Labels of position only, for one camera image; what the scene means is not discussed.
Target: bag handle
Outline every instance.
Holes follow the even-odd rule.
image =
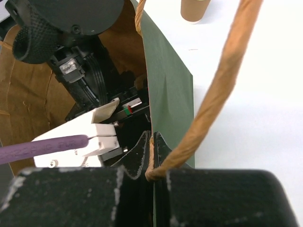
[[[136,10],[136,30],[141,34],[140,19],[146,0],[140,0]],[[153,161],[145,176],[155,181],[166,176],[167,170],[182,166],[206,137],[211,125],[230,96],[242,63],[243,56],[258,17],[263,0],[241,0],[225,42],[217,72],[214,76],[198,114],[179,145],[166,157],[160,167],[153,168]]]

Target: brown paper cup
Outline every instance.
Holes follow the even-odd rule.
[[[210,0],[181,0],[181,16],[193,24],[198,23],[209,2]]]

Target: screw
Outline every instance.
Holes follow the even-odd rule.
[[[56,65],[56,62],[54,60],[51,60],[52,65]]]
[[[49,168],[55,168],[56,166],[58,165],[57,161],[56,160],[52,160],[50,163],[49,163]]]
[[[71,32],[74,34],[79,34],[81,32],[81,28],[79,25],[73,25],[71,27]]]

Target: brown paper bag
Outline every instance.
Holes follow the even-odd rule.
[[[0,52],[0,140],[4,146],[28,142],[64,123],[74,100],[57,82],[47,64],[30,65],[16,61],[11,46],[19,30],[13,27]],[[125,0],[116,23],[100,39],[119,72],[146,74],[144,48],[134,27],[134,7]],[[10,163],[14,175],[34,166],[33,159]]]

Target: black mechanical part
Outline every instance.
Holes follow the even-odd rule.
[[[123,5],[124,0],[8,0],[5,7],[21,26],[14,57],[40,64],[50,59],[58,44],[74,47],[89,42],[114,24]]]
[[[129,81],[133,80],[134,81],[134,75],[132,72],[126,71],[123,72],[121,74],[121,76],[117,78],[116,83],[114,83],[113,81],[111,81],[110,83],[112,83],[112,85],[116,86],[115,88],[111,88],[109,87],[109,89],[107,88],[108,91],[110,91],[110,89],[116,91],[116,93],[114,94],[114,92],[111,92],[111,94],[108,94],[109,100],[113,100],[114,98],[119,98],[120,103],[119,106],[117,107],[117,109],[115,110],[114,114],[107,120],[103,121],[102,123],[104,124],[110,124],[116,121],[120,121],[123,122],[129,118],[132,118],[134,116],[138,116],[141,114],[146,114],[148,117],[148,121],[150,122],[150,110],[149,110],[149,94],[148,94],[148,88],[147,86],[144,87],[144,89],[142,90],[136,90],[135,87],[129,86],[127,83],[125,83],[122,79],[128,77]],[[132,100],[135,100],[137,98],[140,98],[140,100],[142,101],[141,105],[138,105],[137,107],[133,108],[133,114],[132,115],[127,115],[124,112],[124,108],[123,105],[127,104],[128,102],[131,102]],[[71,109],[71,111],[69,112],[69,114],[66,116],[65,120],[68,122],[90,110],[92,110],[93,108],[95,108],[96,106],[91,105],[91,103],[87,102],[83,105],[81,105],[81,102],[78,102],[79,104],[76,104],[73,106],[73,108]]]
[[[120,99],[120,105],[113,115],[102,123],[114,123],[120,146],[132,149],[143,131],[152,130],[148,88],[137,91],[135,87],[131,87],[112,98],[116,97]],[[129,107],[132,113],[128,115],[125,112],[125,106],[130,102],[134,104],[134,107]]]
[[[170,151],[154,133],[155,167]],[[280,182],[266,171],[185,165],[154,188],[157,227],[298,227]]]
[[[1,226],[152,227],[149,139],[145,132],[115,167],[23,170],[4,201]]]
[[[79,112],[105,105],[125,90],[107,49],[97,36],[72,48],[59,46],[48,65],[76,101]],[[73,113],[68,120],[78,114]]]

